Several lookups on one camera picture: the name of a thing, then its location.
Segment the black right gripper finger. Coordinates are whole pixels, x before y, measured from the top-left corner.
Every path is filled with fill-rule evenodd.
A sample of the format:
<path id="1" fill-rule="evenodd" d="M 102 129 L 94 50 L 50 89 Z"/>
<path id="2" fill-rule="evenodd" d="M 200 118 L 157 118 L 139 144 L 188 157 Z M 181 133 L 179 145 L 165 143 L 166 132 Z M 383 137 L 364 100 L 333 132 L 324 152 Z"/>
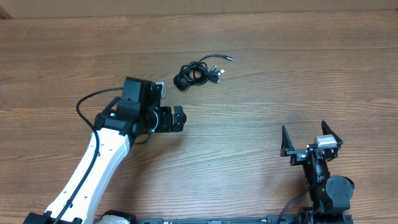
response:
<path id="1" fill-rule="evenodd" d="M 295 148 L 293 147 L 292 141 L 289 138 L 289 134 L 285 125 L 282 126 L 282 143 L 280 147 L 280 156 L 287 157 L 290 156 Z"/>
<path id="2" fill-rule="evenodd" d="M 321 127 L 324 135 L 333 135 L 336 140 L 337 146 L 341 146 L 343 144 L 343 140 L 334 131 L 331 130 L 325 120 L 321 121 Z"/>

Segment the black USB cable long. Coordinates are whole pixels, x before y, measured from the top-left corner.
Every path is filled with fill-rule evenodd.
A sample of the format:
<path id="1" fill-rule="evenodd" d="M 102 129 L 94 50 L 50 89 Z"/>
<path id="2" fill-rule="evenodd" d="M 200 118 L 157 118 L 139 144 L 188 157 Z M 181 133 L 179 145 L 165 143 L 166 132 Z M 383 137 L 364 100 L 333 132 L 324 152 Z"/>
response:
<path id="1" fill-rule="evenodd" d="M 205 59 L 208 59 L 208 58 L 211 58 L 211 57 L 219 57 L 219 58 L 223 58 L 223 59 L 226 59 L 226 60 L 229 60 L 229 61 L 232 61 L 232 62 L 234 61 L 234 58 L 232 58 L 230 56 L 227 56 L 227 55 L 209 54 L 209 55 L 206 55 L 206 56 L 202 57 L 201 59 L 199 59 L 198 63 L 202 63 Z"/>

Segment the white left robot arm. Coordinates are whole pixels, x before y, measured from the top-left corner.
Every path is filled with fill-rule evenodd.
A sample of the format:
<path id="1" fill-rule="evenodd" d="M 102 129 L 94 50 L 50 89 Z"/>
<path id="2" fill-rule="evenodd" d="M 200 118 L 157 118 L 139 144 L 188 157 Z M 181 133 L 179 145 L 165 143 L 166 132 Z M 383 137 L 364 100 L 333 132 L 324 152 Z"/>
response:
<path id="1" fill-rule="evenodd" d="M 127 77 L 121 95 L 98 113 L 90 143 L 58 197 L 43 214 L 29 213 L 25 223 L 93 223 L 114 171 L 142 135 L 183 131 L 181 106 L 161 106 L 164 82 Z"/>

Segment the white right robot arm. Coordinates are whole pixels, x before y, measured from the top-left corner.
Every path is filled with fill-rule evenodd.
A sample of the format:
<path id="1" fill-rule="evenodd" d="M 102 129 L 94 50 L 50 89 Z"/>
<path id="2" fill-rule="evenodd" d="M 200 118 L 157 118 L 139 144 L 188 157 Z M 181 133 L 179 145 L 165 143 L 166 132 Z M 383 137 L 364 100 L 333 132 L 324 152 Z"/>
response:
<path id="1" fill-rule="evenodd" d="M 277 223 L 353 223 L 345 211 L 351 207 L 354 182 L 341 175 L 331 175 L 327 163 L 338 157 L 342 139 L 325 121 L 321 122 L 322 135 L 304 149 L 295 149 L 285 126 L 282 127 L 280 156 L 289 157 L 291 166 L 302 166 L 307 189 L 294 197 L 280 212 Z M 296 215 L 286 215 L 287 209 L 305 194 L 311 206 L 300 209 Z"/>

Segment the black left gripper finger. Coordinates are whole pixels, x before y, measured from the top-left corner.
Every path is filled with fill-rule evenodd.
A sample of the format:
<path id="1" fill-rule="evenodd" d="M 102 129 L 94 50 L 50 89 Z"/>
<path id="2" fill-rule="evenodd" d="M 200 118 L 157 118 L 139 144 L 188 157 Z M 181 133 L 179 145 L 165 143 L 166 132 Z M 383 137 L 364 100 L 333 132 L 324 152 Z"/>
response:
<path id="1" fill-rule="evenodd" d="M 174 116 L 175 117 L 183 117 L 183 108 L 182 106 L 174 106 Z"/>
<path id="2" fill-rule="evenodd" d="M 184 124 L 186 121 L 187 121 L 187 117 L 185 115 L 174 115 L 174 123 L 172 125 L 172 132 L 183 131 L 183 127 L 184 127 Z"/>

